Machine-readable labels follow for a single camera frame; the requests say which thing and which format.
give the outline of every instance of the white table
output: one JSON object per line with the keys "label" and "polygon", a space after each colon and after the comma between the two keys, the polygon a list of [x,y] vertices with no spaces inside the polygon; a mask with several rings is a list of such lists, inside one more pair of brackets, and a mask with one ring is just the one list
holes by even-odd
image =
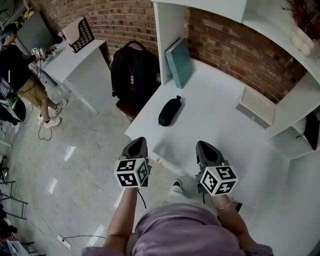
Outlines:
{"label": "white table", "polygon": [[[232,196],[267,211],[283,187],[290,162],[264,141],[265,130],[235,109],[246,85],[200,61],[193,63],[195,72],[185,88],[177,88],[172,79],[161,85],[125,134],[132,140],[145,137],[151,158],[192,175],[199,172],[197,142],[212,144],[239,176]],[[176,121],[160,126],[159,113],[177,95],[183,102]]]}
{"label": "white table", "polygon": [[111,73],[99,49],[104,40],[93,40],[78,53],[66,41],[57,46],[57,55],[41,68],[64,83],[88,107],[99,112],[112,97]]}

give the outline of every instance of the red dried plant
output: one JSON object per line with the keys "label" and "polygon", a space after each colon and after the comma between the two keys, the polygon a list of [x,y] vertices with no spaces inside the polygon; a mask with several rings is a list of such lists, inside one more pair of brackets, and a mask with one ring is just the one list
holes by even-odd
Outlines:
{"label": "red dried plant", "polygon": [[282,6],[281,9],[290,11],[296,25],[320,44],[320,11],[316,4],[310,8],[306,0],[287,0],[287,3],[288,6]]}

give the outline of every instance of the gray floor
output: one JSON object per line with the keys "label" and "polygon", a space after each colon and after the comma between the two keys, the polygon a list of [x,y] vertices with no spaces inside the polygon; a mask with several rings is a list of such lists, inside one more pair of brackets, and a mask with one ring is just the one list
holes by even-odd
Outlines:
{"label": "gray floor", "polygon": [[[124,135],[130,125],[126,117],[115,108],[115,99],[108,102],[98,115],[91,112],[72,93],[47,88],[50,98],[57,102],[63,97],[69,105],[61,112],[62,123],[52,129],[50,141],[39,140],[38,109],[34,109],[27,124],[18,134],[7,126],[6,141],[12,148],[0,147],[7,156],[9,180],[16,181],[15,197],[29,203],[27,220],[9,217],[18,228],[17,237],[34,241],[39,254],[48,256],[81,255],[83,247],[100,246],[90,237],[68,239],[68,251],[57,240],[57,235],[105,235],[105,229],[121,198],[113,168],[123,147],[130,142]],[[31,105],[26,103],[27,114]],[[50,130],[41,128],[40,138],[49,138]],[[153,162],[150,186],[142,188],[147,206],[167,196],[175,174]],[[8,187],[0,185],[5,192]],[[18,214],[21,205],[7,200],[4,207]],[[144,211],[138,198],[136,220]]]}

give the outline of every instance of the teal book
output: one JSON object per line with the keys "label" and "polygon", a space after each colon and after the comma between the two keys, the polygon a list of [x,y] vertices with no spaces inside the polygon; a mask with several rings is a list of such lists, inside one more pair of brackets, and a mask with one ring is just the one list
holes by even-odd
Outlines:
{"label": "teal book", "polygon": [[176,40],[165,52],[176,87],[183,89],[192,74],[192,65],[185,38]]}

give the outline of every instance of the black basket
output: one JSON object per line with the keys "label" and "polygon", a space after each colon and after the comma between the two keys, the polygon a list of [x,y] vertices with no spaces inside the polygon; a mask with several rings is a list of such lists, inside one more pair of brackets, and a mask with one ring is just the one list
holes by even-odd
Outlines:
{"label": "black basket", "polygon": [[69,44],[75,53],[79,52],[83,47],[95,40],[86,18],[83,18],[83,20],[79,22],[78,28],[80,35],[79,39],[73,44]]}

